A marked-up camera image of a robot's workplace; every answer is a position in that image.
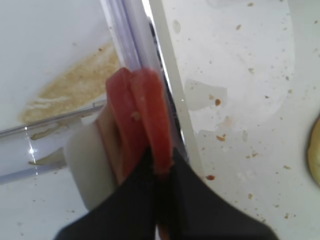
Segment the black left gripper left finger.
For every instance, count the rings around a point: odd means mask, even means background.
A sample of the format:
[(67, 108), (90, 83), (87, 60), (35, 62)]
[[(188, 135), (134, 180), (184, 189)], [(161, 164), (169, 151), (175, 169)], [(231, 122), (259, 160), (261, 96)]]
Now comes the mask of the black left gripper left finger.
[(58, 240), (153, 240), (155, 178), (147, 149), (127, 179), (98, 207), (57, 233)]

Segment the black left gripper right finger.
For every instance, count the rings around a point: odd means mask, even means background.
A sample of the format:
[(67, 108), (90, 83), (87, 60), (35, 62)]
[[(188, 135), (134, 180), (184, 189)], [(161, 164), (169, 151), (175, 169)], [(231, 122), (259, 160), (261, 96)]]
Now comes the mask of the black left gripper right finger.
[(162, 240), (276, 240), (266, 224), (213, 192), (173, 151), (169, 175), (157, 181), (157, 225)]

